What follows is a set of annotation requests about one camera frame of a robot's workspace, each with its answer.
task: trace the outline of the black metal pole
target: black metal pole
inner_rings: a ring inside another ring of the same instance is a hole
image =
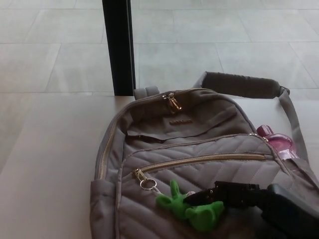
[[[116,96],[132,96],[135,89],[131,0],[102,0],[106,36]]]

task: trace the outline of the black object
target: black object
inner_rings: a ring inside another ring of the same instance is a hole
[[[130,0],[102,0],[113,88],[116,96],[132,96],[135,86]]]
[[[258,184],[216,181],[215,188],[184,199],[192,206],[216,201],[222,201],[224,206],[231,208],[257,206],[263,211],[262,218],[290,239],[319,239],[319,213],[278,184],[260,189]]]

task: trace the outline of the pink water bottle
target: pink water bottle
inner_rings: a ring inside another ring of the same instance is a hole
[[[275,148],[281,159],[298,158],[296,146],[287,135],[274,133],[268,125],[260,126],[257,133],[268,140],[268,143]]]

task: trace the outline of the backpack logo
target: backpack logo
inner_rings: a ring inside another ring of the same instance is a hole
[[[169,124],[171,125],[176,125],[176,124],[188,124],[188,123],[193,123],[191,119],[181,119],[181,120],[171,120],[169,121]]]

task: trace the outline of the black plastic handle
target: black plastic handle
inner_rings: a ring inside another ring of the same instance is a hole
[[[278,184],[262,190],[262,218],[292,239],[319,239],[319,213]]]

